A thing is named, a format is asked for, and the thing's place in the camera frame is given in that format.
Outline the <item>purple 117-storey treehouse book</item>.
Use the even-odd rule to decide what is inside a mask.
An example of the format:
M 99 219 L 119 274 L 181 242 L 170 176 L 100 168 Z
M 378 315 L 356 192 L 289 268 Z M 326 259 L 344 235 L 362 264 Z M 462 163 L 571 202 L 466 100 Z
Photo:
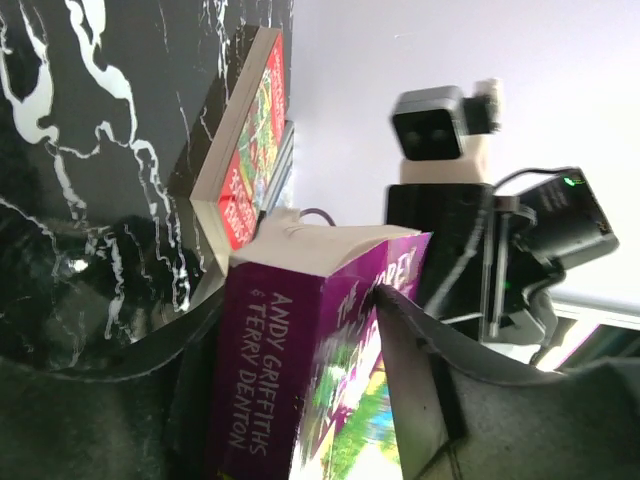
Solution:
M 373 293 L 413 295 L 429 235 L 307 224 L 279 208 L 231 258 L 209 479 L 329 479 L 332 445 L 381 353 Z

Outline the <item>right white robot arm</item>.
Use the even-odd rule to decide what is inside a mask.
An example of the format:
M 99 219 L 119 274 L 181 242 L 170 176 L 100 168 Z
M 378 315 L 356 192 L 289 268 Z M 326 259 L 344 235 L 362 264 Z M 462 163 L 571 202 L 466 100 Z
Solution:
M 579 168 L 514 196 L 487 183 L 397 184 L 386 221 L 431 238 L 416 303 L 481 343 L 558 344 L 550 288 L 619 241 Z

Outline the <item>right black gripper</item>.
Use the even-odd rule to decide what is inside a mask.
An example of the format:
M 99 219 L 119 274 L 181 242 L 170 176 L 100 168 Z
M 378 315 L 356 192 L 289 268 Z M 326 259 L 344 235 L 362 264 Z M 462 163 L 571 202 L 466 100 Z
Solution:
M 428 233 L 416 304 L 481 343 L 545 345 L 555 266 L 522 245 L 534 209 L 479 184 L 389 186 L 386 222 Z

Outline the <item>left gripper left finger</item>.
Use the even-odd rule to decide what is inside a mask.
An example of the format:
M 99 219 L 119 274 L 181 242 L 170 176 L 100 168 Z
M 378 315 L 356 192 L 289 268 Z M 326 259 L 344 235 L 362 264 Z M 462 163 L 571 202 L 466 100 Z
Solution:
M 4 479 L 201 479 L 224 292 L 101 370 L 1 361 Z

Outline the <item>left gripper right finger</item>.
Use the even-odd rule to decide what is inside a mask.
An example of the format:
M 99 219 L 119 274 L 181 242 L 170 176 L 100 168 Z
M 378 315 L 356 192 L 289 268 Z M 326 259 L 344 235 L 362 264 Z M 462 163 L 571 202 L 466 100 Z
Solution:
M 639 363 L 603 359 L 566 374 L 497 353 L 375 291 L 406 479 L 635 479 Z

